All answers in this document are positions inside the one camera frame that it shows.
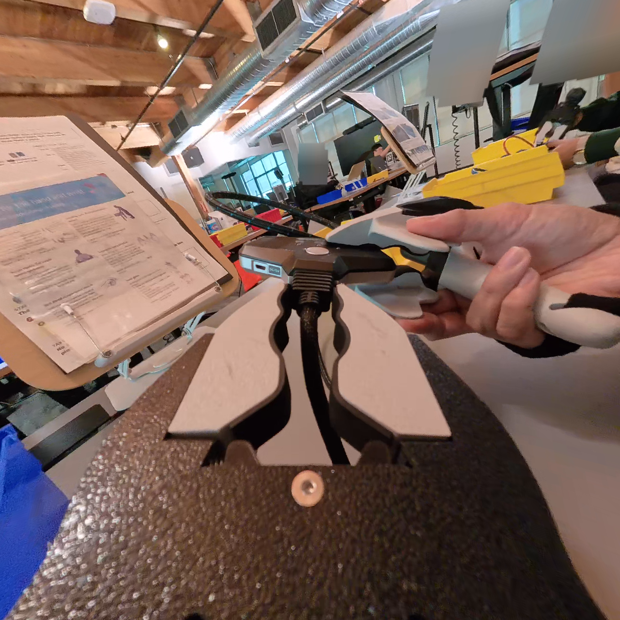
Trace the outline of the another person's forearm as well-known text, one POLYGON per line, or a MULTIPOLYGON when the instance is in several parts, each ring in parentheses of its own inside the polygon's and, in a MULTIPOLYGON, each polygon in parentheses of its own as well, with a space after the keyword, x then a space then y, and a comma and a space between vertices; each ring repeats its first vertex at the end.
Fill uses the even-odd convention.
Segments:
POLYGON ((594 164, 618 156, 619 91, 582 107, 576 128, 589 133, 584 146, 585 163, 594 164))

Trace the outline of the yellow plastic bin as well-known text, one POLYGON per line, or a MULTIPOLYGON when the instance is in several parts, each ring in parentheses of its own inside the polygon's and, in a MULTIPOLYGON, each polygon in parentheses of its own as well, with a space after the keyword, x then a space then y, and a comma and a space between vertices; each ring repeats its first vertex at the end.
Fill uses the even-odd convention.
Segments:
POLYGON ((534 148, 534 142, 538 131, 538 128, 534 128, 522 133, 513 134, 476 149, 472 153, 473 165, 475 167, 482 167, 483 164, 491 160, 511 156, 534 148))
POLYGON ((483 208, 503 203, 529 205, 553 199, 554 190, 564 180, 558 153, 539 146, 432 179, 422 196, 457 198, 483 208))

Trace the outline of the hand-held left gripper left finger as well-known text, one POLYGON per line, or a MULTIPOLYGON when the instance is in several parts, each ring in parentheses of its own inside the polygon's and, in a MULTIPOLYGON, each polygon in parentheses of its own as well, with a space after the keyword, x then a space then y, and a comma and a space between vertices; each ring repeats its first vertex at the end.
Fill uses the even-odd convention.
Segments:
POLYGON ((217 329, 170 423, 171 438, 206 438, 254 449, 284 429, 291 391, 283 350, 290 310, 286 290, 251 299, 217 329))

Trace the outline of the person's right hand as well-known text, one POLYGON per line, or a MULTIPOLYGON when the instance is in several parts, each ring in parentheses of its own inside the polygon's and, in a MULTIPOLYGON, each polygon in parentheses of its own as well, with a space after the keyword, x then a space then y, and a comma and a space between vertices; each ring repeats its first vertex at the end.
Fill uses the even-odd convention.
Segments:
POLYGON ((439 291, 422 317, 398 319, 408 333, 441 340, 480 334, 523 357, 557 356, 573 345, 549 347, 536 327, 542 282, 566 293, 619 297, 619 218, 571 205, 504 203, 414 218, 407 229, 447 243, 480 245, 493 266, 472 301, 439 291))

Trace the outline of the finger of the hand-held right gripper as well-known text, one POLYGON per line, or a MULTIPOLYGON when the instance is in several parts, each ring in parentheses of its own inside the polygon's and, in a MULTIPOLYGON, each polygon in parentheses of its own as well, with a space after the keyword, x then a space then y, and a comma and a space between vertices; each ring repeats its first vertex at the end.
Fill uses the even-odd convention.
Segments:
POLYGON ((396 319, 422 317, 422 305, 436 303, 438 292, 423 285, 420 277, 396 277, 390 283, 356 284, 355 291, 396 319))
POLYGON ((399 247, 409 253, 449 253, 445 242, 420 236, 407 229, 407 222, 414 218, 411 209, 390 207, 345 222, 326 236, 330 244, 366 246, 383 250, 399 247))

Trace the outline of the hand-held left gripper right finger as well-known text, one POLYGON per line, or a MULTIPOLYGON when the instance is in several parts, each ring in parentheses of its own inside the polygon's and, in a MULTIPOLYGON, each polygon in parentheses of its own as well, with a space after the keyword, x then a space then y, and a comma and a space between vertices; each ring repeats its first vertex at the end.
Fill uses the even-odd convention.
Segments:
POLYGON ((405 331, 345 284, 334 290, 329 419, 357 451, 380 441, 450 441, 451 429, 405 331))

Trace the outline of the blue plastic bin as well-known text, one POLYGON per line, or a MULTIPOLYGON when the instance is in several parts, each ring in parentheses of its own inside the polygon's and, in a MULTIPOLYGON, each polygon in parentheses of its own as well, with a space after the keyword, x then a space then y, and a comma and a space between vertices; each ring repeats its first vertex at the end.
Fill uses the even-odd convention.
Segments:
POLYGON ((69 500, 10 424, 1 428, 1 619, 45 558, 69 500))

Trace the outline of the black HDMI switch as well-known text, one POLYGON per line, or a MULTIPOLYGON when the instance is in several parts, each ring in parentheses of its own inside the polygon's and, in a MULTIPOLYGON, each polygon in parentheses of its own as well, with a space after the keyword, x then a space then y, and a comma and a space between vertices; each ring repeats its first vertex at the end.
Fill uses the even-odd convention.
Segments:
POLYGON ((397 265, 374 245, 330 244, 319 237, 262 236, 241 247, 239 261, 247 272, 289 284, 298 274, 330 275, 335 283, 383 284, 418 272, 413 266, 397 265))

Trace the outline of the silver air duct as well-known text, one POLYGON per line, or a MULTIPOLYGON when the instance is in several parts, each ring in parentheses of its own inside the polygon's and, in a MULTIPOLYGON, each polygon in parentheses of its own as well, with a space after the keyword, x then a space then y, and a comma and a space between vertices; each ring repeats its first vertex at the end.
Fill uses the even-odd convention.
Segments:
POLYGON ((392 35, 350 58, 341 52, 324 61, 319 68, 302 72, 275 95, 268 97, 243 121, 238 122, 226 135, 233 141, 247 140, 255 145, 261 138, 284 127, 315 106, 327 102, 331 111, 341 103, 337 92, 351 89, 360 92, 431 50, 436 25, 424 34, 417 34, 406 42, 404 35, 392 35))
MULTIPOLYGON (((306 69, 319 68, 341 52, 345 59, 350 58, 392 35, 401 34, 406 42, 411 41, 412 36, 424 34, 435 25, 442 5, 443 1, 388 1, 306 69)), ((171 137, 162 144, 163 153, 176 156, 196 143, 219 123, 222 114, 240 103, 346 6, 346 1, 271 2, 254 25, 256 42, 221 75, 205 99, 186 112, 180 111, 169 123, 171 137)))

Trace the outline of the black wall screen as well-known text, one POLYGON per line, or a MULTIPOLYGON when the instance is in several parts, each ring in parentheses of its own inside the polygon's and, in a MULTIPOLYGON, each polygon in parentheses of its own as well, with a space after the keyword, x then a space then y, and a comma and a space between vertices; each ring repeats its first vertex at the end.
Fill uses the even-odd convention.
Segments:
POLYGON ((344 179, 358 179, 387 170, 381 155, 388 144, 381 134, 382 124, 368 119, 348 128, 335 140, 335 148, 344 179))

